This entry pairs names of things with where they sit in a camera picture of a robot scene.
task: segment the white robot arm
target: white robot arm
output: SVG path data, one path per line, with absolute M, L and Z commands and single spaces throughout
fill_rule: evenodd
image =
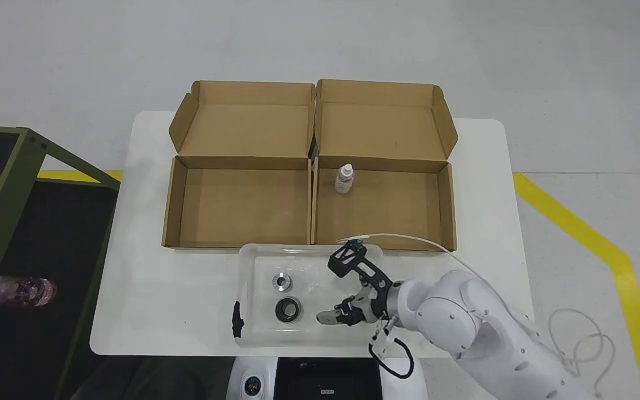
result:
M 472 273 L 451 271 L 433 286 L 415 280 L 392 282 L 365 253 L 361 241 L 350 240 L 331 256 L 329 268 L 336 275 L 342 278 L 356 271 L 363 287 L 334 310 L 319 313 L 317 319 L 347 325 L 387 320 L 370 344 L 372 356 L 385 369 L 381 359 L 387 337 L 394 327 L 402 327 L 419 331 L 450 353 L 499 400 L 595 399 L 540 342 L 538 333 L 514 318 L 496 293 Z M 406 349 L 397 339 L 396 343 Z M 410 374 L 395 373 L 400 378 Z

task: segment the yellow tape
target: yellow tape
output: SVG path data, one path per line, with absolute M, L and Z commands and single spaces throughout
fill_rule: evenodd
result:
M 122 171 L 105 171 L 107 174 L 122 181 Z M 72 182 L 97 182 L 95 179 L 88 175 L 83 174 L 80 171 L 40 171 L 38 172 L 38 178 L 40 179 L 56 179 L 61 181 Z
M 640 289 L 629 256 L 524 175 L 513 174 L 513 181 L 520 197 L 609 265 L 640 366 Z

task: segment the wire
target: wire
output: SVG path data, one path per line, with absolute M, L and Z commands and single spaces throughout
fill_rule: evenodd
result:
M 561 313 L 561 312 L 575 313 L 575 314 L 582 315 L 583 317 L 588 319 L 589 322 L 591 322 L 591 324 L 596 328 L 596 331 L 597 331 L 597 333 L 592 333 L 592 334 L 584 336 L 583 338 L 578 340 L 578 342 L 575 344 L 575 346 L 573 346 L 573 358 L 567 357 L 565 355 L 564 351 L 560 350 L 560 346 L 556 342 L 555 336 L 553 334 L 553 329 L 552 329 L 552 326 L 551 326 L 551 322 L 553 321 L 553 318 L 558 313 Z M 580 375 L 581 375 L 581 373 L 580 373 L 580 364 L 581 363 L 585 363 L 585 362 L 594 361 L 594 360 L 598 359 L 600 357 L 600 355 L 602 354 L 602 349 L 604 348 L 603 339 L 607 339 L 607 341 L 609 341 L 609 344 L 611 345 L 611 357 L 609 357 L 609 362 L 604 367 L 604 369 L 602 370 L 600 375 L 598 375 L 598 378 L 596 378 L 596 381 L 593 384 L 593 391 L 595 392 L 596 397 L 597 398 L 601 398 L 601 394 L 598 391 L 598 385 L 600 384 L 600 381 L 602 381 L 602 378 L 604 378 L 605 375 L 607 375 L 609 373 L 609 370 L 611 370 L 611 366 L 613 365 L 613 361 L 616 358 L 616 345 L 613 342 L 613 339 L 611 339 L 608 335 L 605 335 L 604 333 L 602 333 L 602 330 L 600 329 L 600 326 L 596 323 L 596 321 L 593 320 L 593 318 L 591 318 L 587 314 L 585 314 L 582 311 L 577 310 L 575 308 L 558 308 L 557 310 L 552 312 L 551 315 L 549 315 L 549 319 L 547 321 L 547 326 L 548 326 L 548 329 L 549 329 L 549 336 L 551 337 L 551 342 L 553 343 L 553 346 L 555 347 L 556 351 L 558 352 L 558 354 L 560 355 L 560 357 L 563 360 L 569 361 L 569 364 L 571 364 L 571 365 L 575 365 L 575 368 L 576 368 L 575 374 L 578 377 L 580 377 Z M 595 354 L 592 355 L 591 357 L 586 357 L 586 358 L 582 358 L 582 359 L 578 358 L 578 348 L 580 348 L 580 345 L 582 345 L 586 340 L 594 338 L 594 337 L 597 337 L 597 338 L 600 339 L 598 350 L 595 352 Z
M 440 250 L 444 251 L 446 254 L 448 254 L 449 256 L 451 256 L 454 260 L 456 260 L 458 263 L 460 263 L 460 265 L 462 265 L 463 267 L 465 267 L 467 270 L 469 270 L 473 275 L 475 275 L 478 279 L 480 279 L 485 285 L 487 285 L 488 288 L 491 289 L 491 291 L 498 297 L 498 299 L 500 299 L 500 302 L 502 302 L 502 305 L 504 306 L 505 310 L 507 311 L 507 313 L 509 313 L 509 315 L 511 316 L 511 318 L 513 318 L 513 320 L 520 325 L 520 327 L 527 333 L 527 334 L 531 334 L 532 330 L 529 329 L 529 327 L 527 327 L 526 325 L 524 325 L 523 323 L 520 322 L 520 320 L 518 318 L 516 318 L 509 306 L 507 305 L 507 302 L 502 298 L 502 296 L 500 295 L 500 293 L 498 293 L 498 291 L 491 285 L 491 283 L 489 283 L 489 281 L 487 281 L 482 275 L 480 275 L 479 273 L 477 273 L 473 268 L 471 268 L 471 266 L 467 263 L 465 263 L 464 261 L 462 261 L 460 258 L 458 258 L 455 254 L 453 254 L 452 252 L 450 252 L 447 248 L 445 248 L 444 246 L 442 246 L 440 243 L 436 243 L 433 242 L 431 240 L 428 239 L 423 239 L 420 237 L 416 237 L 416 236 L 410 236 L 410 235 L 402 235 L 399 233 L 370 233 L 370 234 L 365 234 L 365 235 L 356 235 L 356 236 L 352 236 L 349 238 L 345 238 L 345 239 L 339 239 L 337 242 L 338 243 L 344 243 L 348 240 L 353 240 L 353 239 L 358 239 L 358 240 L 363 240 L 363 239 L 369 239 L 372 237 L 379 237 L 379 236 L 391 236 L 391 237 L 398 237 L 398 238 L 403 238 L 403 239 L 410 239 L 410 240 L 417 240 L 419 242 L 424 242 L 424 243 L 428 243 L 432 246 L 435 246 L 437 248 L 439 248 Z M 595 326 L 597 333 L 593 333 L 587 336 L 582 337 L 580 340 L 578 340 L 578 342 L 575 344 L 575 346 L 573 347 L 573 358 L 569 358 L 566 356 L 566 354 L 560 350 L 560 346 L 558 346 L 558 343 L 555 339 L 555 336 L 553 334 L 553 329 L 551 327 L 551 322 L 553 320 L 553 318 L 555 317 L 556 314 L 560 313 L 560 312 L 573 312 L 573 313 L 577 313 L 582 315 L 583 317 L 587 318 L 592 324 L 593 326 Z M 604 368 L 604 370 L 602 371 L 602 373 L 600 373 L 600 375 L 598 376 L 598 378 L 596 379 L 596 381 L 593 384 L 593 389 L 595 392 L 596 397 L 601 398 L 600 396 L 600 392 L 598 391 L 598 385 L 600 384 L 600 381 L 605 377 L 605 375 L 607 373 L 609 373 L 609 371 L 611 370 L 611 366 L 613 365 L 613 361 L 616 357 L 616 346 L 613 342 L 613 340 L 602 333 L 602 330 L 600 329 L 600 326 L 593 320 L 593 318 L 589 317 L 587 314 L 585 314 L 584 312 L 574 309 L 574 308 L 559 308 L 557 310 L 555 310 L 554 312 L 551 313 L 551 315 L 549 316 L 549 319 L 547 320 L 547 326 L 549 329 L 549 336 L 551 337 L 551 342 L 553 343 L 553 346 L 555 347 L 555 351 L 553 351 L 552 349 L 550 349 L 548 346 L 546 346 L 544 343 L 540 342 L 540 344 L 542 346 L 544 346 L 545 348 L 547 348 L 549 351 L 551 351 L 551 353 L 556 354 L 556 356 L 558 358 L 560 358 L 560 360 L 563 362 L 563 364 L 565 365 L 565 368 L 567 368 L 567 365 L 574 365 L 575 364 L 575 375 L 577 377 L 580 377 L 580 363 L 585 363 L 585 362 L 590 362 L 590 361 L 594 361 L 596 359 L 598 359 L 600 357 L 600 355 L 602 354 L 602 349 L 604 346 L 603 343 L 603 339 L 607 339 L 609 341 L 609 343 L 611 344 L 611 357 L 609 358 L 609 362 L 607 364 L 607 366 Z M 579 359 L 578 358 L 578 348 L 580 347 L 580 345 L 582 343 L 584 343 L 587 339 L 593 338 L 593 337 L 598 337 L 600 339 L 600 343 L 598 346 L 598 350 L 596 351 L 596 353 L 591 356 L 591 357 L 587 357 L 584 359 Z M 411 354 L 409 353 L 409 349 L 406 347 L 406 345 L 404 345 L 404 343 L 402 343 L 399 339 L 396 338 L 396 340 L 400 343 L 401 346 L 405 347 L 405 350 L 407 351 L 407 355 L 410 358 L 410 361 L 412 362 L 411 359 Z M 382 361 L 380 361 L 375 354 L 372 351 L 371 348 L 371 344 L 369 344 L 369 353 L 373 356 L 373 358 L 376 359 L 376 361 L 389 373 L 391 373 L 394 376 L 397 376 L 395 372 L 389 370 L 384 364 L 382 364 Z
M 406 374 L 400 375 L 396 371 L 394 371 L 391 368 L 387 367 L 387 365 L 384 362 L 382 362 L 382 360 L 380 358 L 378 358 L 376 353 L 373 352 L 373 345 L 371 343 L 369 343 L 369 354 L 371 355 L 371 357 L 373 357 L 373 359 L 378 363 L 379 366 L 381 366 L 385 371 L 387 371 L 391 375 L 395 376 L 398 379 L 407 379 L 408 377 L 411 376 L 411 374 L 413 374 L 413 368 L 415 366 L 414 362 L 413 362 L 413 356 L 411 355 L 411 352 L 409 351 L 409 347 L 402 340 L 400 340 L 398 338 L 394 338 L 393 341 L 395 343 L 397 343 L 398 345 L 400 345 L 400 347 L 402 347 L 404 349 L 404 351 L 407 353 L 407 358 L 409 359 L 409 371 L 407 371 Z

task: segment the box lid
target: box lid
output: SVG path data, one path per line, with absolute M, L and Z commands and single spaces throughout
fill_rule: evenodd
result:
M 321 157 L 445 161 L 458 141 L 439 86 L 327 79 L 315 135 Z
M 169 127 L 182 156 L 307 157 L 311 83 L 196 81 Z

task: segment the metal ring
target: metal ring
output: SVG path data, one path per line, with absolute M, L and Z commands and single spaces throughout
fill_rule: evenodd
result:
M 293 312 L 289 310 L 289 306 L 293 306 Z M 278 321 L 289 323 L 300 318 L 302 315 L 302 304 L 295 297 L 283 297 L 276 303 L 276 318 Z
M 271 281 L 273 283 L 273 287 L 276 288 L 278 292 L 288 292 L 291 289 L 291 277 L 284 272 L 280 272 L 273 277 Z

